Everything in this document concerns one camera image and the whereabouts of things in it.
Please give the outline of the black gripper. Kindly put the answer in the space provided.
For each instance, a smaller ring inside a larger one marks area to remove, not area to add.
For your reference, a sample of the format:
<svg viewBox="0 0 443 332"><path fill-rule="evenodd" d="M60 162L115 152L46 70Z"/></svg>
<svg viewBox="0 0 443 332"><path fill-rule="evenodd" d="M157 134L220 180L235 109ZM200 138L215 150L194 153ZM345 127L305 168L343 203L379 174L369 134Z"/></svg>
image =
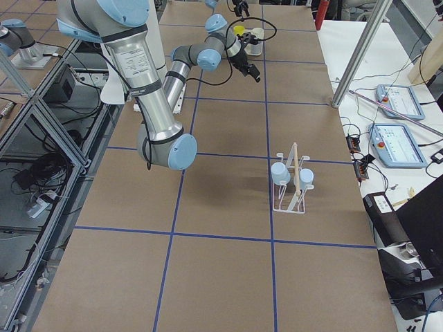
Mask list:
<svg viewBox="0 0 443 332"><path fill-rule="evenodd" d="M250 16L250 13L248 11L248 3L247 3L247 1L245 1L245 0L232 0L232 2L233 2L233 6L234 6L234 8L233 8L234 9L234 13L235 13L235 15L237 17L239 17L240 16L240 12L243 12L243 11L244 11L244 13L245 13L245 15L247 17Z"/></svg>
<svg viewBox="0 0 443 332"><path fill-rule="evenodd" d="M256 82L260 82L260 71L254 64L248 63L247 54L243 50L230 56L229 61L243 75L250 75Z"/></svg>

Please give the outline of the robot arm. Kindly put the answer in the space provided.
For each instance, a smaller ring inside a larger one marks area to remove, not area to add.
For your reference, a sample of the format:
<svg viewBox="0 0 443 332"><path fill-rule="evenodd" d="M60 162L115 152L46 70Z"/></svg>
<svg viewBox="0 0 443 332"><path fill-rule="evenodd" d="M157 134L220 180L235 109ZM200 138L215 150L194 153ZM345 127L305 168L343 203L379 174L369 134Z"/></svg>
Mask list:
<svg viewBox="0 0 443 332"><path fill-rule="evenodd" d="M218 0L205 0L204 3L207 7L215 9L217 7L218 4ZM250 16L250 12L249 12L249 6L247 1L245 0L232 0L231 3L233 5L233 7L230 7L229 1L226 2L228 9L231 12L235 13L236 17L249 17Z"/></svg>
<svg viewBox="0 0 443 332"><path fill-rule="evenodd" d="M146 41L149 11L147 1L58 1L57 24L61 33L108 50L123 91L140 107L143 121L137 146L147 165L183 170L195 159L197 141L185 133L172 111L190 69L213 71L225 55L255 81L260 81L260 72L248 62L244 42L221 14L214 14L205 23L204 42L176 48L172 68L161 79Z"/></svg>

